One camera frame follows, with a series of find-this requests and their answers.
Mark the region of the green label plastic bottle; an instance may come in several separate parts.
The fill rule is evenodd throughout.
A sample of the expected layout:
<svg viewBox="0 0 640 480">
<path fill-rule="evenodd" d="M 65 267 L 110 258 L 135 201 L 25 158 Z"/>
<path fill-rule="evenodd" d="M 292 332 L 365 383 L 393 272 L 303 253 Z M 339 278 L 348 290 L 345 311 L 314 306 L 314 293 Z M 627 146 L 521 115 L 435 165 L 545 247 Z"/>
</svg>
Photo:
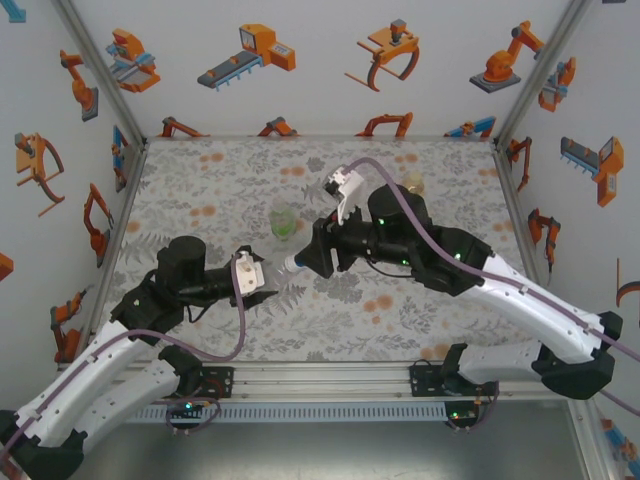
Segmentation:
<svg viewBox="0 0 640 480">
<path fill-rule="evenodd" d="M 297 214 L 294 208 L 281 197 L 276 197 L 271 205 L 269 223 L 272 234 L 280 241 L 291 239 L 297 231 Z"/>
</svg>

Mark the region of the wide aluminium extrusion beam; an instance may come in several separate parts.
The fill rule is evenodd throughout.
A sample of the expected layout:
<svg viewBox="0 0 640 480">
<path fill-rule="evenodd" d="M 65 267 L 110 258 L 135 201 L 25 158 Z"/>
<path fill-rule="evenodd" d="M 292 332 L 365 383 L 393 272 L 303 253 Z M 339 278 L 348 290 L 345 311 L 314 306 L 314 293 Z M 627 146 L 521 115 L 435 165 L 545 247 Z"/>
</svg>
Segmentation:
<svg viewBox="0 0 640 480">
<path fill-rule="evenodd" d="M 233 402 L 412 399 L 409 362 L 230 362 Z"/>
</svg>

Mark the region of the aluminium frame post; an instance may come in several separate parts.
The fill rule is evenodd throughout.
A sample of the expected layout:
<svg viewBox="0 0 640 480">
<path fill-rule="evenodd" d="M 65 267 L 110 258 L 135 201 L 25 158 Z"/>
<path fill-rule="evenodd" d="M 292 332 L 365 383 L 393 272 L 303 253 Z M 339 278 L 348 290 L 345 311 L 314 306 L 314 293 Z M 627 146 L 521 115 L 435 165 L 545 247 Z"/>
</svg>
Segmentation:
<svg viewBox="0 0 640 480">
<path fill-rule="evenodd" d="M 569 43 L 577 27 L 592 6 L 594 0 L 570 0 L 558 20 L 543 52 L 536 61 L 531 74 L 524 83 L 523 90 L 506 116 L 496 138 L 496 147 L 504 149 L 514 136 L 519 124 L 537 98 L 551 69 L 559 61 L 560 54 Z"/>
<path fill-rule="evenodd" d="M 139 149 L 146 145 L 146 135 L 123 97 L 120 88 L 111 77 L 109 68 L 102 58 L 89 29 L 79 15 L 71 0 L 49 0 L 63 22 L 65 29 L 74 41 L 80 55 L 92 71 L 98 86 L 107 97 L 118 120 Z"/>
</svg>

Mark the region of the floral print table cloth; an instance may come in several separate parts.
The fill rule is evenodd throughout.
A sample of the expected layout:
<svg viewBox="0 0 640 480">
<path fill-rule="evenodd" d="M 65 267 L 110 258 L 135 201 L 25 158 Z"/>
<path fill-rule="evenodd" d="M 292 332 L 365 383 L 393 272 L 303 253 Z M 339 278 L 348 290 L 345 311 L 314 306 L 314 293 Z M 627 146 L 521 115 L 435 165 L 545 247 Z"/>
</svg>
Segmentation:
<svg viewBox="0 0 640 480">
<path fill-rule="evenodd" d="M 488 143 L 158 142 L 147 154 L 101 322 L 178 236 L 205 242 L 209 268 L 243 245 L 266 260 L 299 251 L 312 223 L 334 208 L 323 188 L 326 176 L 358 158 L 378 161 L 401 184 L 408 172 L 420 172 L 436 224 L 467 230 L 522 267 Z M 287 241 L 271 232 L 276 197 L 297 214 L 297 231 Z M 493 346 L 529 337 L 487 307 L 426 290 L 404 269 L 361 261 L 329 279 L 298 274 L 245 320 L 224 301 L 194 311 L 173 335 L 214 355 L 240 345 L 241 360 L 263 362 L 439 360 L 455 343 Z"/>
</svg>

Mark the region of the aluminium table edge rail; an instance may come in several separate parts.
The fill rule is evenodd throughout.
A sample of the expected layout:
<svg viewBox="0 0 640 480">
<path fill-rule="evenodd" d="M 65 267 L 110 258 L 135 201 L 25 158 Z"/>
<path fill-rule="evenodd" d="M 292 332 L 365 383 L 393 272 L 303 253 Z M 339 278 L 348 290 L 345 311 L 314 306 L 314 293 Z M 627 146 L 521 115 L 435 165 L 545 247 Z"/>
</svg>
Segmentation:
<svg viewBox="0 0 640 480">
<path fill-rule="evenodd" d="M 126 232 L 126 226 L 130 217 L 133 203 L 137 194 L 139 181 L 144 169 L 149 148 L 149 141 L 146 140 L 143 146 L 133 156 L 132 169 L 126 187 L 126 195 L 121 210 L 120 217 L 117 219 L 114 229 L 112 230 L 111 240 L 106 252 L 104 268 L 101 273 L 100 282 L 97 286 L 95 301 L 84 325 L 84 331 L 81 335 L 76 357 L 83 353 L 92 341 L 93 334 L 100 325 L 104 305 L 109 293 L 112 276 L 118 261 L 121 243 Z"/>
<path fill-rule="evenodd" d="M 580 328 L 575 323 L 572 307 L 538 284 L 540 275 L 535 265 L 535 247 L 506 154 L 496 148 L 494 160 L 525 272 L 521 274 L 500 261 L 492 264 L 496 276 L 488 283 L 493 305 L 556 357 L 569 363 L 582 351 Z"/>
<path fill-rule="evenodd" d="M 442 135 L 408 135 L 405 137 L 394 137 L 389 135 L 374 135 L 372 137 L 361 137 L 356 135 L 329 135 L 329 134 L 303 134 L 297 136 L 258 136 L 258 135 L 210 135 L 202 137 L 160 137 L 149 136 L 146 138 L 147 144 L 158 142 L 213 142 L 213 141 L 288 141 L 288 142 L 302 142 L 302 141 L 330 141 L 330 142 L 344 142 L 344 141 L 364 141 L 364 142 L 386 142 L 386 141 L 400 141 L 400 142 L 463 142 L 463 143 L 492 143 L 498 140 L 496 137 L 478 137 L 478 136 L 466 136 L 466 137 L 445 137 Z"/>
</svg>

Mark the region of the brushed grey metal panel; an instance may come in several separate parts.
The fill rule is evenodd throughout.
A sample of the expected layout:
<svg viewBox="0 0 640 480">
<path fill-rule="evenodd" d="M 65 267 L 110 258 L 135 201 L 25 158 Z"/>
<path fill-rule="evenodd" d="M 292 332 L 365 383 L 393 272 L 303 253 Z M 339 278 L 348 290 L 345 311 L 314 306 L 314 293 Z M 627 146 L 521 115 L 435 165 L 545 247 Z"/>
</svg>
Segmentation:
<svg viewBox="0 0 640 480">
<path fill-rule="evenodd" d="M 586 480 L 567 431 L 499 424 L 219 425 L 192 438 L 126 425 L 71 480 Z"/>
</svg>

